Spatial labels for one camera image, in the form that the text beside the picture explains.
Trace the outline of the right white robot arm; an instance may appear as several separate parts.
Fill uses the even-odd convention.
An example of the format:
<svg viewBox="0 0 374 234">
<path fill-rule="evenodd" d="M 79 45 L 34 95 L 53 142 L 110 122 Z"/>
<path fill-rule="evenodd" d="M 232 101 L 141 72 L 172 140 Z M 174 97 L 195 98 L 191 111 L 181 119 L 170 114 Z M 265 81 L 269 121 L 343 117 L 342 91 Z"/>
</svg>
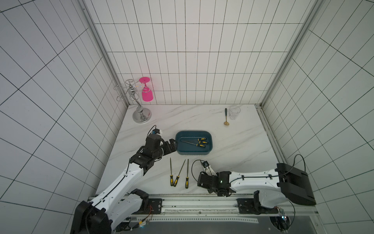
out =
<svg viewBox="0 0 374 234">
<path fill-rule="evenodd" d="M 288 201 L 303 206 L 316 205 L 308 174 L 285 163 L 278 163 L 276 169 L 256 173 L 201 172 L 197 186 L 219 197 L 252 191 L 255 201 L 264 208 L 274 208 Z"/>
</svg>

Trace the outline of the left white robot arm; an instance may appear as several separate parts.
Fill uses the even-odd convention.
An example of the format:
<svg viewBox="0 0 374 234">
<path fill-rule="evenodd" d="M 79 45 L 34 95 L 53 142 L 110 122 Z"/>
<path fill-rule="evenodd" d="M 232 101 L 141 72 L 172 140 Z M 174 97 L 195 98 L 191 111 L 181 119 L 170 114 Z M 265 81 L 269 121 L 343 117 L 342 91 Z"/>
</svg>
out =
<svg viewBox="0 0 374 234">
<path fill-rule="evenodd" d="M 82 201 L 76 208 L 72 234 L 111 234 L 127 217 L 145 212 L 149 195 L 131 188 L 157 160 L 177 150 L 177 141 L 164 141 L 159 134 L 150 134 L 146 144 L 139 148 L 122 174 L 90 202 Z"/>
</svg>

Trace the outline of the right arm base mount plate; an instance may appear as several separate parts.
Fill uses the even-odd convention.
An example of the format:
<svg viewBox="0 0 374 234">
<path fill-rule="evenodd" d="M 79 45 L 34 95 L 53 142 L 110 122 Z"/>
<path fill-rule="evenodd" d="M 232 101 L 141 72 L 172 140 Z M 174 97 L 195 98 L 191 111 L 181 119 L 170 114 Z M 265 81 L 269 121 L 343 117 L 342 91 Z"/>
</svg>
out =
<svg viewBox="0 0 374 234">
<path fill-rule="evenodd" d="M 278 214 L 277 208 L 265 208 L 255 199 L 236 199 L 240 214 L 246 215 L 267 215 Z"/>
</svg>

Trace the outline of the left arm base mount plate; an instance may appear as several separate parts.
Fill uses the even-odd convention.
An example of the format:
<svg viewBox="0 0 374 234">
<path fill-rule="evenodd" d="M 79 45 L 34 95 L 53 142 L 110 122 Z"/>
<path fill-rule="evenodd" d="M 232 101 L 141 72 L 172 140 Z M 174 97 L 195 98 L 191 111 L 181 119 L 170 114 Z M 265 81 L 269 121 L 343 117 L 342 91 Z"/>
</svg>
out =
<svg viewBox="0 0 374 234">
<path fill-rule="evenodd" d="M 137 215 L 148 215 L 154 214 L 159 215 L 161 214 L 163 205 L 163 199 L 148 199 L 146 202 L 143 202 L 139 211 L 135 214 Z"/>
</svg>

